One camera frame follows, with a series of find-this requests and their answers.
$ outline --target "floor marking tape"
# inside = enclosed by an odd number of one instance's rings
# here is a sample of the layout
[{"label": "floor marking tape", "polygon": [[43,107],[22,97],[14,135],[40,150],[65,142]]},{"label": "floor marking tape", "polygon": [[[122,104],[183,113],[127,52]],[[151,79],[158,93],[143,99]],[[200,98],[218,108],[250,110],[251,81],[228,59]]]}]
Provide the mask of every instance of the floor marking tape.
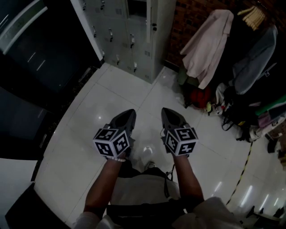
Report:
[{"label": "floor marking tape", "polygon": [[246,160],[246,162],[245,162],[244,168],[243,168],[242,173],[241,173],[241,175],[240,175],[240,179],[239,179],[238,183],[236,184],[236,188],[234,189],[234,191],[233,191],[233,193],[232,193],[231,197],[229,198],[229,201],[227,202],[226,205],[228,205],[229,202],[231,201],[231,198],[232,198],[232,196],[235,194],[236,189],[237,189],[237,186],[239,185],[239,183],[240,183],[240,181],[241,181],[241,179],[242,179],[242,175],[243,175],[243,173],[244,173],[244,171],[245,171],[246,165],[247,165],[248,160],[249,160],[249,156],[250,156],[250,153],[251,153],[252,145],[253,145],[253,142],[252,142],[251,145],[250,145],[250,149],[249,149],[249,153],[248,153],[248,156],[247,156],[247,160]]}]

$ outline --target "white tile floor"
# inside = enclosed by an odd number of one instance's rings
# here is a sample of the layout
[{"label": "white tile floor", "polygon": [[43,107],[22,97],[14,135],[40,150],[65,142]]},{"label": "white tile floor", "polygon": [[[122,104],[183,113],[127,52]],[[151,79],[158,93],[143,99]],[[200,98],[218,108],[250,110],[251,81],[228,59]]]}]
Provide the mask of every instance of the white tile floor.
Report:
[{"label": "white tile floor", "polygon": [[[135,168],[142,170],[152,159],[164,172],[171,169],[172,156],[165,153],[160,139],[160,113],[162,107],[173,109],[197,131],[199,143],[189,161],[205,198],[213,195],[224,203],[229,200],[250,143],[236,141],[239,133],[234,127],[223,131],[220,117],[209,117],[192,107],[185,109],[175,76],[175,72],[164,68],[151,85],[104,64],[80,91],[46,149],[35,185],[39,196],[67,225],[72,226],[83,211],[86,194],[105,162],[94,149],[94,135],[127,109],[137,112],[132,134],[136,140],[132,153]],[[267,140],[259,139],[253,144],[246,171],[228,208],[240,213],[256,205],[259,210],[268,195],[264,212],[273,215],[286,200],[285,178],[277,155],[268,154]]]}]

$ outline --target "red brick wall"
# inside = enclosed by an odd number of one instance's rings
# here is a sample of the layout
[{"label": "red brick wall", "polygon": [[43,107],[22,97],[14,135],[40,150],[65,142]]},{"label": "red brick wall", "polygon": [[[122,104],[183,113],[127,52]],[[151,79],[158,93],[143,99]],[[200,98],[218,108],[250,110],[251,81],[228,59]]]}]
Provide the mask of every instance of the red brick wall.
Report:
[{"label": "red brick wall", "polygon": [[[265,25],[275,23],[279,36],[286,39],[286,0],[260,0],[267,7],[262,9],[267,17]],[[243,9],[258,5],[256,0],[177,0],[173,21],[171,38],[168,46],[166,60],[181,66],[183,56],[180,51],[196,33],[198,28],[207,19],[210,12],[215,9],[229,9],[238,12]]]}]

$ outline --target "forearm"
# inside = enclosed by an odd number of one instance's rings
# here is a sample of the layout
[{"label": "forearm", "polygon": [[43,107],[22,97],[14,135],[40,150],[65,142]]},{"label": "forearm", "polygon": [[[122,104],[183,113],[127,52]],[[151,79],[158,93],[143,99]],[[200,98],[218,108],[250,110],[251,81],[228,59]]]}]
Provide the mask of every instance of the forearm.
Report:
[{"label": "forearm", "polygon": [[193,173],[187,156],[174,156],[181,198],[195,198],[204,201],[202,188]]},{"label": "forearm", "polygon": [[111,199],[121,164],[122,162],[107,160],[88,192],[84,212],[94,212],[98,217],[102,217]]}]

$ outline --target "sneaker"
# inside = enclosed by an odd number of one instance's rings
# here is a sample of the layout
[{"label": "sneaker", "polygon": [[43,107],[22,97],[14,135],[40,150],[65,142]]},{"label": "sneaker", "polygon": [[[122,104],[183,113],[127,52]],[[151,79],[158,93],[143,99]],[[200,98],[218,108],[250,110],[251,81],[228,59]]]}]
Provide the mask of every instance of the sneaker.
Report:
[{"label": "sneaker", "polygon": [[155,168],[156,167],[156,164],[152,161],[148,162],[147,165],[145,166],[145,171],[147,169],[151,169],[151,168]]}]

